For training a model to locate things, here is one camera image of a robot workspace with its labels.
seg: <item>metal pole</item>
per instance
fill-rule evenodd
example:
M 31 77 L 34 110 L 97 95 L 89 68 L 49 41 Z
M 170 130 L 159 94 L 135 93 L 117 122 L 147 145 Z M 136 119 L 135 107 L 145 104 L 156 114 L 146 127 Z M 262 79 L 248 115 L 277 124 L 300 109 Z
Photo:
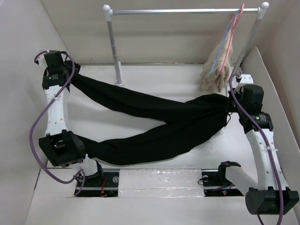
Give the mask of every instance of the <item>metal pole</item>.
M 104 5 L 103 11 L 107 22 L 109 39 L 111 41 L 113 63 L 114 63 L 114 68 L 116 70 L 116 85 L 123 87 L 124 82 L 122 81 L 122 77 L 121 77 L 120 63 L 118 61 L 116 43 L 114 41 L 114 36 L 113 36 L 113 25 L 112 25 L 112 18 L 111 18 L 112 10 L 108 5 Z
M 246 51 L 248 50 L 248 48 L 249 48 L 249 46 L 251 44 L 252 38 L 253 38 L 256 30 L 257 30 L 257 27 L 258 27 L 259 23 L 261 22 L 261 20 L 262 20 L 262 18 L 263 18 L 263 16 L 264 16 L 264 14 L 265 14 L 265 12 L 266 12 L 266 10 L 267 10 L 268 7 L 269 7 L 269 4 L 267 2 L 264 2 L 261 5 L 261 7 L 259 8 L 259 11 L 257 13 L 257 18 L 254 21 L 254 24 L 253 24 L 253 26 L 251 28 L 251 31 L 250 31 L 250 33 L 248 35 L 248 38 L 247 38 L 246 42 L 245 42 L 245 45 L 244 45 L 242 51 L 240 52 L 238 60 L 236 61 L 235 65 L 234 65 L 234 69 L 232 71 L 233 74 L 235 74 L 238 71 L 238 69 L 240 67 L 240 64 L 241 64 L 241 62 L 242 62 L 242 60 L 243 60 L 243 58 L 244 58 L 244 56 L 246 54 Z
M 147 15 L 147 14 L 213 14 L 236 13 L 238 8 L 200 8 L 200 9 L 154 9 L 154 10 L 113 10 L 112 15 Z M 246 8 L 243 13 L 258 13 L 259 8 Z

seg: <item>towel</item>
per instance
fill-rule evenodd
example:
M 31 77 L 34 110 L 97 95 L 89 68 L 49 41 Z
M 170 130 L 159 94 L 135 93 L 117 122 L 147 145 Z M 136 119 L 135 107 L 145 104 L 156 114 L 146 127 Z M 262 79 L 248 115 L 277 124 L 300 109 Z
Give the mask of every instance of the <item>towel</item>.
M 231 30 L 227 33 L 227 36 L 225 38 L 225 42 L 223 44 L 223 47 L 221 49 L 220 55 L 217 59 L 216 65 L 210 75 L 211 68 L 213 66 L 213 63 L 215 61 L 215 58 L 218 54 L 219 48 L 221 46 L 222 41 L 216 46 L 216 48 L 212 51 L 212 53 L 209 56 L 209 59 L 203 66 L 203 71 L 200 74 L 200 88 L 201 90 L 216 90 L 217 92 L 221 92 L 222 89 L 227 85 L 229 76 L 230 76 L 230 60 L 231 56 L 233 54 L 233 48 L 231 46 L 229 51 L 229 56 L 227 61 L 225 62 L 224 70 L 220 75 L 218 75 L 223 62 L 226 57 L 226 52 L 229 46 L 230 42 L 230 36 L 231 36 Z

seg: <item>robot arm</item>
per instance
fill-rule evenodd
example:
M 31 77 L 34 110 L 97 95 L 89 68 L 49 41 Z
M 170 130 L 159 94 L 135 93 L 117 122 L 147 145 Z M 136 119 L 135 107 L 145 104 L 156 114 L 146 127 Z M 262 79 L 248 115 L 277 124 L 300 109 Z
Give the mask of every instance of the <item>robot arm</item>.
M 251 75 L 242 75 L 234 95 L 262 128 L 270 143 L 270 147 L 267 147 L 262 134 L 246 115 L 239 110 L 232 96 L 230 96 L 227 110 L 228 112 L 238 113 L 240 116 L 240 123 L 244 127 L 244 132 L 253 151 L 258 182 L 248 176 L 238 163 L 233 162 L 224 162 L 219 166 L 219 177 L 221 180 L 230 181 L 245 196 L 246 206 L 251 214 L 279 214 L 279 190 L 268 152 L 268 150 L 271 150 L 283 190 L 284 214 L 286 214 L 299 201 L 299 195 L 297 191 L 290 190 L 282 174 L 276 154 L 277 149 L 273 141 L 274 134 L 271 117 L 261 111 L 264 95 L 263 89 L 260 86 L 253 85 Z
M 45 53 L 38 58 L 38 64 L 45 67 L 43 89 L 47 102 L 52 101 L 56 93 L 66 83 L 70 76 L 70 67 L 64 62 L 59 51 Z M 80 66 L 76 64 L 75 72 Z M 53 166 L 83 169 L 86 180 L 95 178 L 95 174 L 103 180 L 101 165 L 88 157 L 81 140 L 69 128 L 68 98 L 70 84 L 55 99 L 48 109 L 48 122 L 45 137 L 39 139 L 39 146 Z

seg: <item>black fabric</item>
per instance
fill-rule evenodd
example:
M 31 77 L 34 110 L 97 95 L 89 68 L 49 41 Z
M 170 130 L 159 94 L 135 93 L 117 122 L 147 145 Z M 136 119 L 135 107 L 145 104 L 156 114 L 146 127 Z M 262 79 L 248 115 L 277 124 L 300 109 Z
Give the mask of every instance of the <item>black fabric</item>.
M 170 159 L 207 141 L 226 126 L 227 97 L 222 95 L 204 95 L 182 103 L 78 74 L 72 79 L 72 84 L 111 110 L 166 123 L 143 134 L 100 143 L 78 136 L 89 157 L 111 164 L 129 165 Z

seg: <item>white floor panel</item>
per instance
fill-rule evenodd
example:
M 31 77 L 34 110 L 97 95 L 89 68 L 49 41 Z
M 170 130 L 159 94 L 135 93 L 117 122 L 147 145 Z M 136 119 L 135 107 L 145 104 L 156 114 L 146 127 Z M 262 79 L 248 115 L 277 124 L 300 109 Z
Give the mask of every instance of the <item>white floor panel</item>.
M 73 169 L 50 169 L 50 171 L 63 180 L 69 180 L 75 173 Z M 135 171 L 132 174 L 131 179 L 137 179 L 135 183 L 129 182 L 130 185 L 127 185 L 122 181 L 121 186 L 132 190 L 142 187 L 143 184 L 138 182 L 138 179 L 141 179 L 138 173 L 141 175 L 143 171 Z M 128 176 L 125 176 L 126 172 L 131 170 L 121 171 L 120 182 L 122 178 L 128 179 Z M 166 185 L 159 185 L 158 181 L 152 181 L 152 188 L 166 187 Z M 185 179 L 178 184 L 192 187 L 195 181 Z M 138 194 L 131 197 L 79 198 L 73 196 L 74 189 L 75 181 L 69 185 L 60 184 L 45 172 L 41 172 L 26 225 L 259 225 L 257 217 L 248 213 L 244 197 L 157 198 L 149 196 L 147 198 Z M 262 216 L 262 218 L 266 225 L 274 225 L 278 216 Z M 298 225 L 293 210 L 284 216 L 282 225 Z

